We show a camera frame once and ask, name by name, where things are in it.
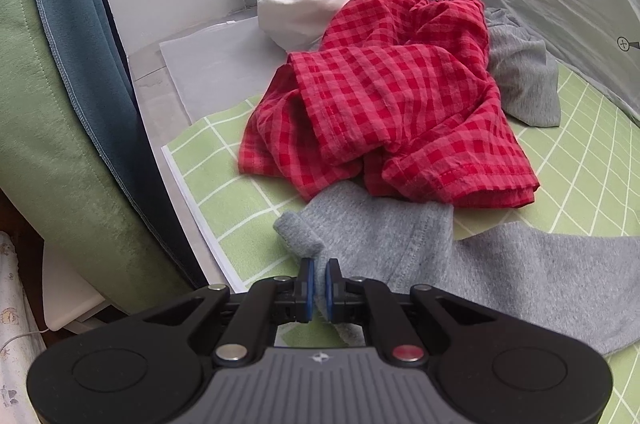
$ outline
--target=red button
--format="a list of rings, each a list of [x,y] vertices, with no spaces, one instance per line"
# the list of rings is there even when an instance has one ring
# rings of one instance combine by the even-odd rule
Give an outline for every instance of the red button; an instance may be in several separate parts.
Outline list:
[[[424,350],[413,344],[401,344],[396,346],[391,354],[403,362],[414,362],[424,357]]]

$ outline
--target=gray cloth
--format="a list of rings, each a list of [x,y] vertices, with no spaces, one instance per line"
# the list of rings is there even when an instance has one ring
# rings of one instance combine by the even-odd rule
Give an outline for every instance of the gray cloth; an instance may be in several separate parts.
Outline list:
[[[500,89],[502,109],[540,128],[560,125],[558,62],[545,40],[505,9],[487,8],[489,73]]]
[[[337,258],[345,277],[378,279],[401,293],[429,283],[602,354],[640,339],[638,238],[507,223],[453,241],[450,205],[374,198],[352,182],[332,185],[274,228],[295,254],[315,258],[321,310],[324,268]]]

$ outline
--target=dark blue fabric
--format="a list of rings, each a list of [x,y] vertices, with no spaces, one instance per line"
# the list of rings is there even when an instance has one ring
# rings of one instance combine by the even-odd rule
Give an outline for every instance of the dark blue fabric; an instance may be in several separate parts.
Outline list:
[[[193,286],[206,284],[168,198],[102,0],[36,0],[71,104],[123,193]]]

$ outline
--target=fabric with cartoon print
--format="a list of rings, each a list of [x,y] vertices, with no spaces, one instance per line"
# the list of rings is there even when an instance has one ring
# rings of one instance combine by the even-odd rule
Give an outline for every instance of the fabric with cartoon print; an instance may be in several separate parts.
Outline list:
[[[38,330],[18,277],[18,259],[9,236],[0,232],[0,346],[14,336]],[[25,381],[33,360],[44,351],[38,334],[16,339],[0,352],[0,422],[38,424]]]

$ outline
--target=white paper sheet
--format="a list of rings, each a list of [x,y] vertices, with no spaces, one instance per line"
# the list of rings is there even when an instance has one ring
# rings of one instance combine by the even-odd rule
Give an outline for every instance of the white paper sheet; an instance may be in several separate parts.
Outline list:
[[[162,42],[160,50],[192,123],[264,92],[287,58],[255,17]]]

